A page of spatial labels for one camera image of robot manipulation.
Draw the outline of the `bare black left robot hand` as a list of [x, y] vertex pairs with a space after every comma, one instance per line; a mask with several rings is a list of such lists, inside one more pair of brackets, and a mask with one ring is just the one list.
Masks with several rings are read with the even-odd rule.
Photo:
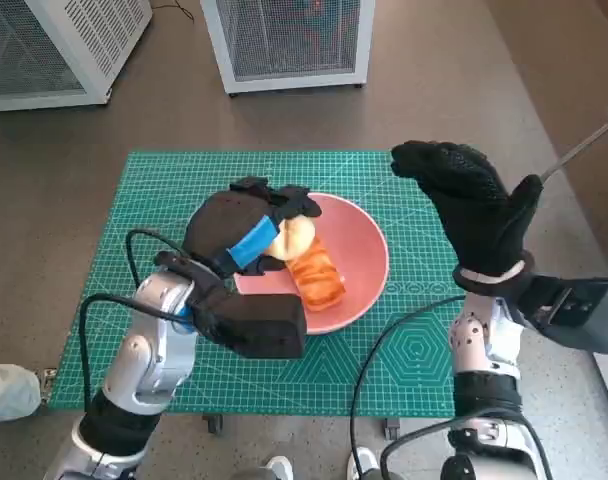
[[315, 218], [320, 206], [297, 185], [272, 188], [263, 177], [244, 177], [214, 193], [189, 220], [182, 243], [194, 260], [221, 278], [261, 276], [286, 268], [266, 253], [283, 220]]

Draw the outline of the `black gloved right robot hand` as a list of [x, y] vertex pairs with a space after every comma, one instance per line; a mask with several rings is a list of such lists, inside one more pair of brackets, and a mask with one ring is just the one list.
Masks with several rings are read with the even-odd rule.
[[543, 191], [539, 176], [509, 192], [486, 155], [466, 144], [410, 140], [391, 155], [393, 173], [415, 180], [432, 201], [461, 267], [500, 277], [523, 260]]

